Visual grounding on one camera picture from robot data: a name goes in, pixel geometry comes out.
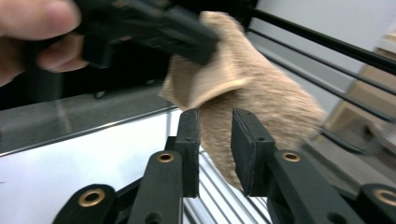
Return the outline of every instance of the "black metal rod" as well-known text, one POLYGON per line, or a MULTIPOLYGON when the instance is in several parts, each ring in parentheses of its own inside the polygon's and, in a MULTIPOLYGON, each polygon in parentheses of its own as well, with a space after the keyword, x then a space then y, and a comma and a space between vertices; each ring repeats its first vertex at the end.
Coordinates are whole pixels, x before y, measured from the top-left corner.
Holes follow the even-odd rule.
POLYGON ((286 44, 286 43, 284 43, 282 41, 279 41, 279 40, 276 40, 276 39, 272 38, 269 35, 262 34, 262 33, 258 32, 258 31, 252 30, 250 28, 246 28, 246 29, 247 29, 248 32, 251 32, 251 33, 253 33, 255 35, 259 35, 259 36, 264 37, 264 38, 266 38, 268 40, 271 40, 272 42, 275 42, 275 43, 277 43, 277 44, 279 44, 279 45, 281 45, 281 46, 283 46, 283 47, 285 47, 287 49, 291 49, 291 50, 293 50, 293 51, 295 51, 295 52, 297 52, 299 54, 302 54, 305 57, 310 58, 310 59, 312 59, 312 60, 314 60, 314 61, 316 61, 318 63, 322 63, 322 64, 324 64, 324 65, 326 65, 326 66, 328 66, 328 67, 330 67, 330 68, 332 68, 332 69, 334 69, 334 70, 336 70, 338 72, 341 72, 341 73, 343 73, 343 74, 345 74, 345 75, 347 75, 349 77, 354 77, 354 78, 356 78, 357 80, 359 80, 361 82, 364 82, 366 84, 372 85, 372 86, 380 89, 381 91, 385 91, 385 92, 387 92, 389 94, 396 95, 396 90, 391 89, 391 88, 389 88, 389 87, 387 87, 385 85, 382 85, 379 82, 373 81, 370 78, 362 77, 360 75, 357 75, 357 74, 354 74, 352 72, 349 72, 345 68, 342 68, 342 67, 340 67, 340 66, 338 66, 336 64, 333 64, 333 63, 326 62, 326 61, 320 59, 317 56, 314 56, 314 55, 306 53, 306 52, 304 52, 304 51, 302 51, 300 49, 292 47, 292 46, 290 46, 290 45, 288 45, 288 44, 286 44))
POLYGON ((315 78, 313 78, 313 77, 311 77, 311 76, 309 76, 309 75, 307 75, 307 74, 305 74, 305 73, 303 73, 303 72, 301 72, 301 71, 299 71, 299 70, 297 70, 295 68, 292 68, 289 65, 287 65, 285 63, 282 63, 279 60, 277 60, 277 59, 275 59, 275 58, 273 58, 271 56, 266 55, 265 53, 263 53, 261 51, 259 51, 259 53, 261 53, 263 56, 265 56, 269 61, 284 67, 285 69, 291 71, 293 74, 295 74, 295 75, 297 75, 299 77, 302 77, 303 79, 305 79, 305 80, 307 80, 307 81, 309 81, 309 82, 321 87, 323 90, 328 91, 331 94, 338 96, 339 98, 341 98, 341 99, 343 99, 343 100, 345 100, 345 101, 357 106, 358 108, 360 108, 360 109, 362 109, 362 110, 364 110, 364 111, 366 111, 366 112, 368 112, 368 113, 370 113, 370 114, 372 114, 372 115, 374 115, 374 116, 376 116, 376 117, 378 117, 378 118, 380 118, 380 119, 382 119, 382 120, 384 120, 386 122, 389 122, 389 123, 395 123, 396 122, 395 118, 392 118, 389 115, 387 115, 387 114, 385 114, 385 113, 383 113, 381 111, 373 109, 370 106, 367 106, 364 103, 362 103, 362 102, 360 102, 360 101, 358 101, 356 99, 353 99, 352 97, 344 94, 343 92, 340 92, 340 91, 338 91, 338 90, 326 85, 325 83, 320 82, 320 81, 316 80, 315 78))
POLYGON ((265 13, 256 8, 248 7, 247 13, 249 13, 252 17, 269 22, 279 28, 292 32, 295 35, 299 35, 324 47, 345 54, 346 56, 349 56, 353 59, 356 59, 363 63, 368 63, 385 72, 396 75, 396 62, 384 56, 375 54, 366 49, 358 48, 328 35, 324 35, 319 32, 307 29, 293 22, 280 19, 279 17, 265 13))

